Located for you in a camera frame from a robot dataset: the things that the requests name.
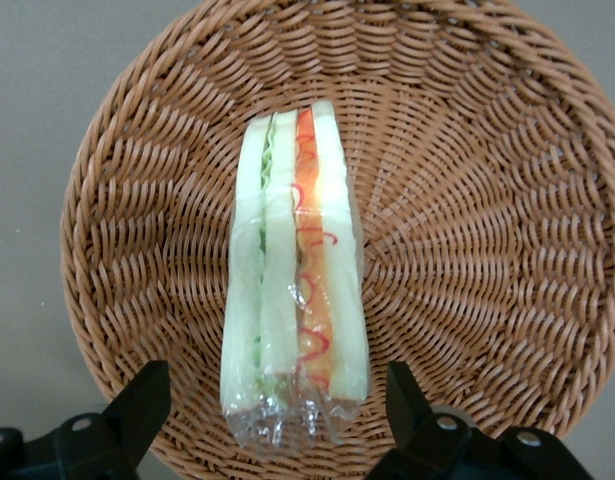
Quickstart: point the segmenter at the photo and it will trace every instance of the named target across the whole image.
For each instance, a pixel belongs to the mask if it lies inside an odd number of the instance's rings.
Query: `black clamp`
[[[29,443],[0,428],[0,479],[137,480],[170,408],[167,362],[149,362],[102,414],[78,415]]]
[[[494,440],[458,416],[434,413],[404,362],[387,367],[387,419],[397,448],[367,480],[592,478],[547,432],[512,427]]]

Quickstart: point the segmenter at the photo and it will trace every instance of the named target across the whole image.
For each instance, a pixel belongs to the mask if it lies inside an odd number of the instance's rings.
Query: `plastic wrap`
[[[331,103],[250,122],[229,243],[223,414],[239,444],[333,441],[369,390],[358,210]]]

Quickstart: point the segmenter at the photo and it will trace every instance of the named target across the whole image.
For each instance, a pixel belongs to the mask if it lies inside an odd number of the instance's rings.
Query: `sandwich wrapper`
[[[369,391],[362,227],[333,106],[253,119],[236,180],[221,404],[241,446],[340,443]]]

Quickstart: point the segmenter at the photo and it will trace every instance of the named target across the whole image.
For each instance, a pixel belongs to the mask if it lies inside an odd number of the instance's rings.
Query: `carrot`
[[[320,202],[316,195],[318,154],[311,108],[298,116],[296,146],[296,183],[293,187],[299,198],[294,217],[301,253],[298,282],[300,291],[305,295],[298,329],[299,369],[314,388],[327,391],[332,374],[333,328],[327,300],[324,245],[326,238],[333,244],[338,239],[323,231]]]

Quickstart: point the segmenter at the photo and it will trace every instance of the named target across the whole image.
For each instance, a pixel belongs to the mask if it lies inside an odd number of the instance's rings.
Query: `woven basket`
[[[373,388],[346,444],[240,449],[218,385],[247,121],[329,98],[360,204]],[[105,395],[171,365],[153,449],[188,478],[359,478],[392,445],[385,368],[490,435],[564,435],[615,366],[615,113],[501,1],[213,0],[118,78],[66,194],[71,321]]]

